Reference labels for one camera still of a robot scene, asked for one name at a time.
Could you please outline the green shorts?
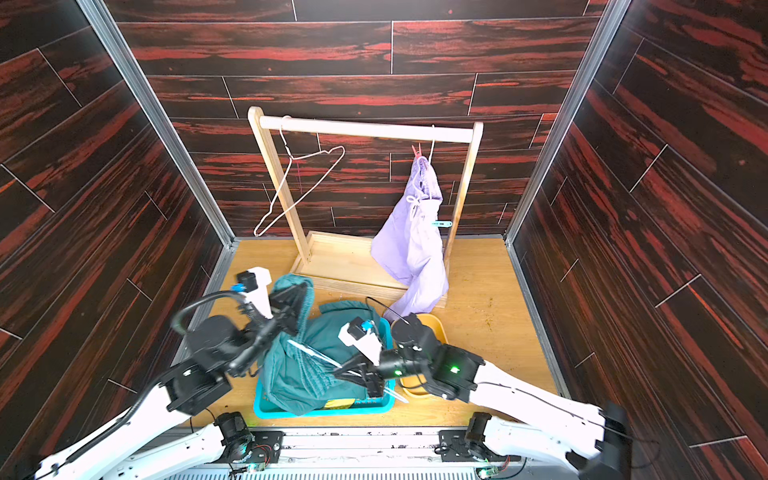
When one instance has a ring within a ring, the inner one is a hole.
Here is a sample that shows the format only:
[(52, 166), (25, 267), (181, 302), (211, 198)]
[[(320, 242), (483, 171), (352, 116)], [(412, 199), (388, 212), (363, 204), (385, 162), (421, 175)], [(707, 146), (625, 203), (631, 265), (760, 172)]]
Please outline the green shorts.
[(367, 389), (334, 377), (333, 370), (359, 351), (345, 345), (341, 328), (359, 318), (376, 325), (381, 317), (360, 301), (342, 300), (323, 304), (312, 318), (315, 302), (311, 279), (294, 274), (278, 278), (273, 291), (302, 286), (306, 296), (299, 302), (298, 333), (281, 333), (266, 354), (258, 376), (256, 401), (293, 416), (321, 410), (335, 400), (366, 400)]

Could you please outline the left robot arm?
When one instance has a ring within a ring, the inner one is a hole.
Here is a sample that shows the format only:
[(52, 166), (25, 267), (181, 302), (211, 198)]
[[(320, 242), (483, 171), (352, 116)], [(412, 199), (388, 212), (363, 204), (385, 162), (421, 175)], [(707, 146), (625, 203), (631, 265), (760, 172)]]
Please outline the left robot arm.
[[(305, 283), (269, 293), (222, 290), (182, 307), (171, 327), (184, 337), (190, 355), (156, 376), (126, 411), (65, 450), (41, 459), (28, 479), (100, 479), (172, 427), (198, 415), (232, 389), (231, 379), (249, 374), (282, 333), (295, 335), (304, 303)], [(226, 316), (211, 316), (197, 327), (185, 318), (219, 299), (237, 303), (248, 322), (238, 328)]]

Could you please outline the blue wire hanger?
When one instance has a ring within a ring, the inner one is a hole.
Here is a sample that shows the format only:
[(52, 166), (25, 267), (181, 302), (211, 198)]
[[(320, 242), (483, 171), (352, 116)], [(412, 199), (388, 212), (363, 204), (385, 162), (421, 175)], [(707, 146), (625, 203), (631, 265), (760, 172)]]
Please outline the blue wire hanger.
[(310, 356), (323, 360), (326, 363), (330, 363), (335, 367), (335, 376), (340, 375), (343, 380), (349, 382), (359, 379), (359, 384), (368, 389), (368, 398), (387, 394), (397, 400), (408, 403), (408, 400), (405, 397), (396, 393), (393, 389), (386, 386), (379, 387), (375, 380), (367, 380), (366, 373), (363, 372), (363, 368), (370, 370), (373, 366), (378, 366), (382, 358), (384, 346), (376, 335), (370, 334), (359, 339), (352, 339), (350, 345), (359, 350), (362, 360), (355, 356), (354, 358), (350, 358), (344, 365), (339, 364), (312, 347), (298, 343), (294, 340), (289, 340), (289, 343)]

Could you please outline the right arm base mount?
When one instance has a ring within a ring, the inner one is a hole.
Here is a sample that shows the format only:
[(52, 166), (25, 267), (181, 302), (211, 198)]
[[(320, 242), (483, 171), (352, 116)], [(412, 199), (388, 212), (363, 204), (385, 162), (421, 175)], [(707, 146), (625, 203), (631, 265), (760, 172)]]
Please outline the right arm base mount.
[(438, 432), (438, 444), (433, 449), (443, 462), (490, 462), (503, 463), (506, 456), (493, 453), (484, 445), (469, 441), (463, 429), (446, 429)]

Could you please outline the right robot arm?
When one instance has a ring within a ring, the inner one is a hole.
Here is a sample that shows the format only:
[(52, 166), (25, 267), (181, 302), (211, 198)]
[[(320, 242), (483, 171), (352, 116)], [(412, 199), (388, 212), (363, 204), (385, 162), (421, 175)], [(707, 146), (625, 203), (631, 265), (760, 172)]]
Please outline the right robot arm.
[(631, 475), (628, 416), (614, 403), (582, 403), (524, 382), (474, 353), (440, 342), (414, 314), (392, 325), (391, 349), (361, 318), (342, 326), (338, 338), (358, 353), (335, 369), (335, 377), (365, 387), (372, 397), (382, 395), (389, 380), (415, 377), (433, 396), (478, 406), (465, 433), (478, 458), (539, 460), (580, 479)]

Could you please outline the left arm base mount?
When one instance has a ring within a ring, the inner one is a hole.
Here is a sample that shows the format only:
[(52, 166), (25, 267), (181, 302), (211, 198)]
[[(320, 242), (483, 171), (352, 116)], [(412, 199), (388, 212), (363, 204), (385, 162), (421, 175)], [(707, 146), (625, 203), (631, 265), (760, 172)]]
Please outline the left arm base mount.
[(248, 439), (229, 441), (218, 464), (276, 464), (283, 448), (285, 433), (280, 430), (251, 430)]

